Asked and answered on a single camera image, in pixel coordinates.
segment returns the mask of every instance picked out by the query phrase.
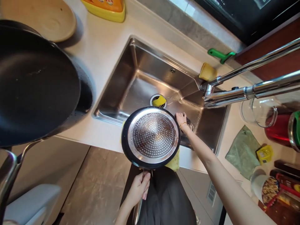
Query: sink basin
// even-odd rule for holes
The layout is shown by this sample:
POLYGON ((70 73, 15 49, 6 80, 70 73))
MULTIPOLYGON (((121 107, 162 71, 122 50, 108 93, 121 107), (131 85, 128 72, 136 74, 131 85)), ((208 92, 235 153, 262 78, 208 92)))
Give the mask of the sink basin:
MULTIPOLYGON (((151 98, 161 94, 167 100, 162 107, 173 115, 185 112, 194 133, 216 153, 228 107, 205 108, 200 82, 195 72, 132 38, 94 114, 98 119, 122 126, 131 113, 151 105, 151 98)), ((181 145, 192 148, 183 133, 181 145)))

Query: gold bracelet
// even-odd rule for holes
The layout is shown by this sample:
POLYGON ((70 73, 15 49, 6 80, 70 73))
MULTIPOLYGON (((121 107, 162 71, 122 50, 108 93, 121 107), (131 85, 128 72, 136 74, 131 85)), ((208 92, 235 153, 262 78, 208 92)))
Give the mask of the gold bracelet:
POLYGON ((187 122, 183 122, 182 124, 180 124, 179 129, 181 130, 181 125, 183 125, 184 123, 188 124, 187 122))

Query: black skirt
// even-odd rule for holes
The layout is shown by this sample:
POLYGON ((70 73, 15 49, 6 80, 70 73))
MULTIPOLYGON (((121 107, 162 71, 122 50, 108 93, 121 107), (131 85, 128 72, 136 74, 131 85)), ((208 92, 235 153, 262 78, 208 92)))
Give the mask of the black skirt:
MULTIPOLYGON (((121 205, 125 200, 133 179, 142 170, 131 165, 125 185, 121 205)), ((127 225, 133 224, 133 210, 127 225)), ((196 225, 196 215, 177 174, 167 168, 161 167, 153 171, 147 199, 142 203, 138 220, 141 225, 196 225)))

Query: countertop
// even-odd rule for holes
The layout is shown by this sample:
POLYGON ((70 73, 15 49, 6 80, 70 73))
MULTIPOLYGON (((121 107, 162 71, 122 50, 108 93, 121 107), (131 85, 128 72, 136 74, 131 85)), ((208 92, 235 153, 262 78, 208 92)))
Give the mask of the countertop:
MULTIPOLYGON (((80 1, 66 0, 66 2, 77 16, 77 28, 82 35, 78 42, 64 50, 90 77, 94 102, 89 114, 72 128, 57 135, 60 138, 123 152, 120 144, 122 127, 96 119, 93 113, 106 83, 131 37, 164 52, 195 73, 200 72, 204 62, 217 68, 219 75, 224 75, 232 70, 227 65, 221 65, 217 59, 209 56, 204 48, 135 0, 126 0, 127 13, 123 23, 110 22, 92 15, 80 1)), ((230 90, 235 86, 249 85, 251 85, 249 81, 238 76, 226 81, 220 87, 230 90)), ((250 182, 225 159, 235 136, 244 125, 245 122, 240 116, 240 103, 232 104, 223 128, 217 157, 231 175, 242 182, 242 187, 251 196, 250 182)), ((296 158, 296 152, 293 149, 269 141, 264 129, 250 124, 247 126, 260 144, 272 145, 274 160, 281 158, 292 163, 296 158)), ((206 173, 204 165, 195 152, 183 146, 180 147, 180 166, 206 173)), ((270 170, 272 166, 272 162, 268 163, 265 165, 265 170, 270 170)))

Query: pull-down faucet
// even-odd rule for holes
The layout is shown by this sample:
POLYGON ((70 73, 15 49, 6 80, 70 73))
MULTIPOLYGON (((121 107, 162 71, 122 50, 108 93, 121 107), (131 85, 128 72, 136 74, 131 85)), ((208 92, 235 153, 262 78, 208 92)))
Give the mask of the pull-down faucet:
POLYGON ((293 51, 300 49, 300 38, 252 61, 224 76, 218 76, 212 81, 203 83, 201 89, 205 91, 204 105, 207 108, 218 108, 235 102, 246 101, 251 98, 263 98, 277 94, 284 94, 300 90, 300 70, 281 77, 257 83, 250 87, 242 87, 231 91, 214 93, 214 87, 222 84, 236 75, 251 71, 260 66, 266 65, 275 59, 285 56, 293 51))

